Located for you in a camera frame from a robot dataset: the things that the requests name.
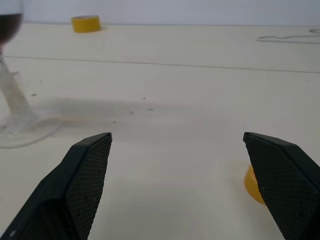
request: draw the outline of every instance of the yellow tape roll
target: yellow tape roll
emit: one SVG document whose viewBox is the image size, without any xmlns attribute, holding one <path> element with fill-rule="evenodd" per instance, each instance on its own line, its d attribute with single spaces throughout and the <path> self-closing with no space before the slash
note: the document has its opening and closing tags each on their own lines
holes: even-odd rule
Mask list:
<svg viewBox="0 0 320 240">
<path fill-rule="evenodd" d="M 253 197 L 258 203 L 265 205 L 265 201 L 259 192 L 258 182 L 252 165 L 250 165 L 244 177 L 244 186 L 251 197 Z"/>
<path fill-rule="evenodd" d="M 101 30 L 99 16 L 75 16 L 71 21 L 76 33 L 92 33 Z"/>
</svg>

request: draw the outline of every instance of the wine glass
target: wine glass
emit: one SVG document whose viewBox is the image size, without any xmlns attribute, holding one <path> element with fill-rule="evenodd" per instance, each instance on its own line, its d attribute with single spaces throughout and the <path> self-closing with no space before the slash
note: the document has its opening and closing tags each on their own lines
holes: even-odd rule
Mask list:
<svg viewBox="0 0 320 240">
<path fill-rule="evenodd" d="M 55 132 L 62 122 L 61 114 L 54 108 L 29 105 L 5 63 L 3 49 L 18 32 L 23 9 L 23 0 L 0 0 L 0 90 L 10 110 L 9 116 L 0 121 L 0 148 L 33 144 Z"/>
</svg>

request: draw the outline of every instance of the glass base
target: glass base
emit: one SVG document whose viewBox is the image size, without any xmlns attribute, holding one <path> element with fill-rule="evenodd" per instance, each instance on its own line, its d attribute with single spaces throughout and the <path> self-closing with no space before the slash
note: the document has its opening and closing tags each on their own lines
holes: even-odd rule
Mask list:
<svg viewBox="0 0 320 240">
<path fill-rule="evenodd" d="M 0 148 L 13 149 L 34 144 L 53 134 L 62 123 L 59 111 L 26 108 L 0 122 Z"/>
</svg>

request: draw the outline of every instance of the cable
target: cable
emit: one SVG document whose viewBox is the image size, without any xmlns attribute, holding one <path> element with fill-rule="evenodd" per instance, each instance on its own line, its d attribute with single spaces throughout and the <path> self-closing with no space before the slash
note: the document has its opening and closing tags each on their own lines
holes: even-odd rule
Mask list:
<svg viewBox="0 0 320 240">
<path fill-rule="evenodd" d="M 288 43 L 288 44 L 315 44 L 320 45 L 320 41 L 288 41 L 288 39 L 298 39 L 298 38 L 320 38 L 320 29 L 310 29 L 308 31 L 314 35 L 292 35 L 292 36 L 261 36 L 256 40 L 258 42 L 269 42 L 269 43 Z"/>
</svg>

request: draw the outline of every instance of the white wall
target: white wall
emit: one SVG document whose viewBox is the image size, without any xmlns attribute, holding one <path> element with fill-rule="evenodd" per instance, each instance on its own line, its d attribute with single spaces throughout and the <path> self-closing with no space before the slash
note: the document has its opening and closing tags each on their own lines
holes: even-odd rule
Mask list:
<svg viewBox="0 0 320 240">
<path fill-rule="evenodd" d="M 108 24 L 320 25 L 320 0 L 25 0 L 28 22 Z"/>
</svg>

